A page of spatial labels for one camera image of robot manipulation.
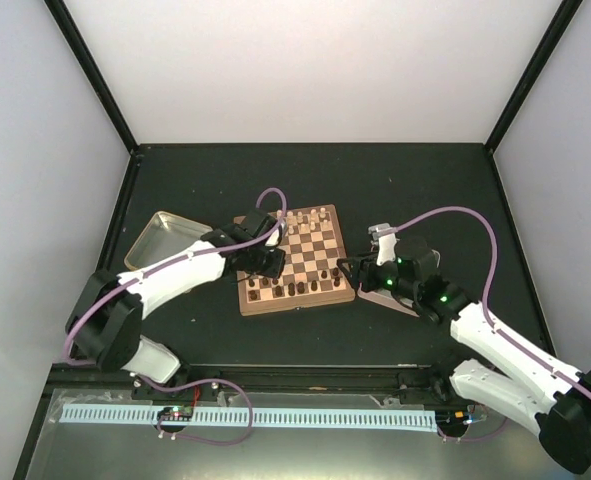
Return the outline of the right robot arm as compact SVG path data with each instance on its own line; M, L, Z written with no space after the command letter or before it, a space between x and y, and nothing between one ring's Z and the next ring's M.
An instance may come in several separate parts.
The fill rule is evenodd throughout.
M384 291L486 360L464 360L429 379L432 396L484 404L521 425L560 466L583 474L591 466L591 370L582 372L518 334L439 269L439 255L422 238L380 239L369 253L341 258L338 269L357 291Z

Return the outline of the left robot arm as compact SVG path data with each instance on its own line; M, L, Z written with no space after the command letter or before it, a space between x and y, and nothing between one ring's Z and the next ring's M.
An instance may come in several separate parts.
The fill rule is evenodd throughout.
M283 218L254 208L241 222L206 232L148 267L119 275L96 271L65 327L66 362L102 372L124 370L153 381L168 399L182 397L190 384L188 372L169 347L144 336L143 321L176 297L234 272L279 277L284 229Z

